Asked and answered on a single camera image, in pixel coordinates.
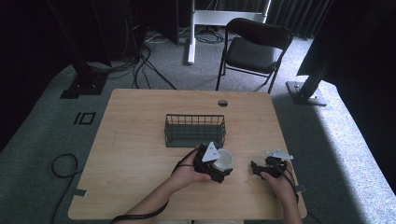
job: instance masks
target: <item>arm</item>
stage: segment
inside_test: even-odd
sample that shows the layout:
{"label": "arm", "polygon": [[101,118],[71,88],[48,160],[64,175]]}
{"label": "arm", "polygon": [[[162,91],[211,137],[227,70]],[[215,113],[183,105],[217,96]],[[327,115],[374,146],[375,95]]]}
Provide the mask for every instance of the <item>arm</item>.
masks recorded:
{"label": "arm", "polygon": [[[192,153],[181,165],[161,183],[154,191],[152,191],[145,199],[131,208],[126,215],[145,215],[157,211],[164,204],[166,204],[172,195],[180,189],[184,189],[193,182],[210,180],[209,175],[196,173],[192,166],[193,159],[196,152]],[[153,223],[155,217],[138,220],[122,220],[116,224],[131,224],[131,223]]]}
{"label": "arm", "polygon": [[[292,167],[288,161],[287,169],[292,172]],[[286,172],[285,174],[288,176],[289,179],[292,179],[292,176],[289,172]],[[281,176],[280,178],[273,178],[271,175],[265,172],[262,172],[261,175],[272,187],[276,197],[280,200],[280,203],[282,204],[284,223],[303,223],[303,221],[301,220],[300,211],[297,206],[294,191],[286,178],[284,176]]]}

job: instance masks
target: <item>dark wall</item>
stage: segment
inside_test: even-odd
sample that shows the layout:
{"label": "dark wall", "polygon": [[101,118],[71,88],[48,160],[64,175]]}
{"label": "dark wall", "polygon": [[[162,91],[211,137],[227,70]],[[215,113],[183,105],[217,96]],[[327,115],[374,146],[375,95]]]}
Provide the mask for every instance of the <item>dark wall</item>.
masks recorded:
{"label": "dark wall", "polygon": [[394,192],[395,39],[394,1],[335,0],[299,71],[314,76],[330,64],[324,80],[337,87]]}
{"label": "dark wall", "polygon": [[45,1],[0,3],[0,151],[68,61]]}

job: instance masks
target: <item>white desk frame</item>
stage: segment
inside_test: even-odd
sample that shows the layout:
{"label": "white desk frame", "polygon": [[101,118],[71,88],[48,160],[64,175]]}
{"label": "white desk frame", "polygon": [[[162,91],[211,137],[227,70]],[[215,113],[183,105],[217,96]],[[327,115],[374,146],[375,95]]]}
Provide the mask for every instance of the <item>white desk frame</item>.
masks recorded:
{"label": "white desk frame", "polygon": [[267,0],[262,12],[195,10],[195,0],[191,0],[191,37],[188,63],[194,64],[195,59],[195,25],[225,26],[234,18],[265,22],[270,5],[271,0]]}

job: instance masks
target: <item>grey carpet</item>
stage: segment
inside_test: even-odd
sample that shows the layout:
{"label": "grey carpet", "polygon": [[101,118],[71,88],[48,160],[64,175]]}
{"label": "grey carpet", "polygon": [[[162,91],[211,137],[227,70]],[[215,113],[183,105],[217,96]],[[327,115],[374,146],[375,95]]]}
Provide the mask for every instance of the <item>grey carpet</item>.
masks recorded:
{"label": "grey carpet", "polygon": [[[186,65],[188,45],[152,39],[149,61],[179,90],[211,90],[216,87],[222,44],[197,42],[194,65]],[[285,82],[304,81],[297,70],[312,40],[295,38],[285,55],[271,93],[276,114],[290,154],[294,156],[299,182],[308,186],[307,209],[323,223],[396,223],[396,198],[378,169],[359,129],[350,117],[336,88],[321,82],[319,90],[327,106],[295,105]],[[150,69],[140,73],[140,88],[170,89]],[[64,153],[78,157],[84,167],[112,90],[131,88],[131,72],[111,74],[101,95],[60,99],[75,72],[66,67],[43,93],[34,110],[0,154],[0,223],[50,223],[52,213],[69,179],[51,172],[51,162]],[[231,72],[220,83],[221,91],[266,91],[258,77]],[[95,113],[91,125],[75,124],[78,113]],[[74,164],[60,161],[59,170],[73,172]],[[61,203],[55,223],[108,223],[75,221],[67,217],[72,191]],[[248,223],[281,223],[249,220]],[[304,223],[317,223],[311,216]]]}

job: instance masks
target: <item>stand base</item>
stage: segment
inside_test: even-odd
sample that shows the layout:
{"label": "stand base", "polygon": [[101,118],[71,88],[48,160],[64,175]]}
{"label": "stand base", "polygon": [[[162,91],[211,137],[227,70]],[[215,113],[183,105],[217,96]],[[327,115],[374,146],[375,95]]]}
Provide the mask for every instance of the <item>stand base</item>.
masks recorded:
{"label": "stand base", "polygon": [[64,91],[61,95],[61,99],[77,99],[80,95],[100,95],[102,94],[102,90],[106,85],[108,74],[94,73],[96,79],[92,82],[91,85],[80,85],[78,83],[78,75],[74,79],[72,85],[69,90]]}
{"label": "stand base", "polygon": [[304,85],[303,82],[286,82],[288,91],[296,105],[327,105],[326,101],[323,99],[320,90],[317,89],[314,94],[309,97],[309,99],[301,99],[298,95],[300,88]]}

